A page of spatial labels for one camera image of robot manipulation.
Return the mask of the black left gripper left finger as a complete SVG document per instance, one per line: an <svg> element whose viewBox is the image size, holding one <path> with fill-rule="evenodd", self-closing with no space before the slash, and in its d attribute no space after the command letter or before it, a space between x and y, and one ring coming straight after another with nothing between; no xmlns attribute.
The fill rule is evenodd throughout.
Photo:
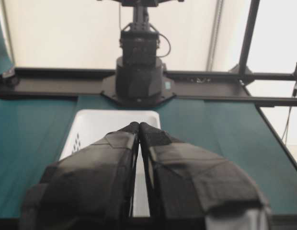
<svg viewBox="0 0 297 230"><path fill-rule="evenodd" d="M133 211L139 124L48 165L24 198L22 230L118 230Z"/></svg>

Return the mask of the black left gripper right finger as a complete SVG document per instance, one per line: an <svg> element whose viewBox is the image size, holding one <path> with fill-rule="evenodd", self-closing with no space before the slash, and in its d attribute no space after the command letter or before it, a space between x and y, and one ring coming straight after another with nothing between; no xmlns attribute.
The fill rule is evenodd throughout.
<svg viewBox="0 0 297 230"><path fill-rule="evenodd" d="M142 122L148 204L167 230L269 230L271 208L232 161Z"/></svg>

